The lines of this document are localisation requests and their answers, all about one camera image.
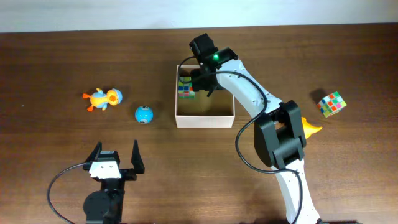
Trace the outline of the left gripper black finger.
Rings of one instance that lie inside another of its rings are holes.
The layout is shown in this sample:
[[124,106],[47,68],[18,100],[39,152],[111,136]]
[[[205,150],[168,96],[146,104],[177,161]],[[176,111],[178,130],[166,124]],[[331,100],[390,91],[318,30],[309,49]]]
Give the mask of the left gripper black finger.
[[136,174],[144,174],[145,166],[139,152],[138,141],[135,140],[132,149],[131,164]]
[[98,155],[102,151],[102,143],[98,142],[93,151],[90,153],[90,155],[86,158],[85,162],[93,162],[97,160]]

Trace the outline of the multicoloured puzzle cube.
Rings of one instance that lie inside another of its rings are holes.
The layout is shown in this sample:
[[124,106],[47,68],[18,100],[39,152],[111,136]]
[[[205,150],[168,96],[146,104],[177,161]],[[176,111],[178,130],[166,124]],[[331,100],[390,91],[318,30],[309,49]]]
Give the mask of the multicoloured puzzle cube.
[[317,107],[326,118],[339,113],[343,108],[347,106],[345,100],[336,91],[325,97],[323,97],[318,103]]
[[191,77],[180,77],[180,80],[178,81],[178,97],[180,99],[195,98]]

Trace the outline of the orange dinosaur toy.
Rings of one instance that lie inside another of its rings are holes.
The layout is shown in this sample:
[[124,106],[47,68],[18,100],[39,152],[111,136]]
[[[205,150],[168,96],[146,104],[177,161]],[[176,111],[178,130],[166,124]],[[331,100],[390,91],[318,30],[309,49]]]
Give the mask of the orange dinosaur toy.
[[322,126],[314,126],[310,124],[306,118],[302,117],[302,124],[303,124],[303,130],[305,134],[305,139],[308,139],[311,135],[318,133],[323,129]]

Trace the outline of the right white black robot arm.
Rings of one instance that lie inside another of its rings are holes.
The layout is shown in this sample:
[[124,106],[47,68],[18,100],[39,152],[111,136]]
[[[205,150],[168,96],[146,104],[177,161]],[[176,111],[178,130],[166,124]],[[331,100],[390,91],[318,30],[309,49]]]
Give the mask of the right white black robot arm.
[[256,172],[276,176],[289,223],[321,223],[305,178],[307,140],[298,104],[292,100],[283,102],[269,93],[233,50],[217,48],[208,34],[194,38],[189,46],[200,66],[193,73],[193,89],[209,94],[227,90],[251,116],[236,139],[253,126],[254,148],[267,169],[254,167],[247,160],[243,162]]

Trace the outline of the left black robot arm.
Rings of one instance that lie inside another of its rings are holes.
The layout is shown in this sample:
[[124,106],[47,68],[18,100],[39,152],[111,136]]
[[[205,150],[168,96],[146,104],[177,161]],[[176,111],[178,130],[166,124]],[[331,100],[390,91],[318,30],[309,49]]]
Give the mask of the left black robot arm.
[[118,152],[102,150],[101,142],[87,157],[83,170],[101,184],[101,188],[89,194],[84,201],[83,211],[87,223],[122,222],[125,183],[137,180],[137,175],[145,172],[137,141],[133,144],[131,164],[131,168],[121,169]]

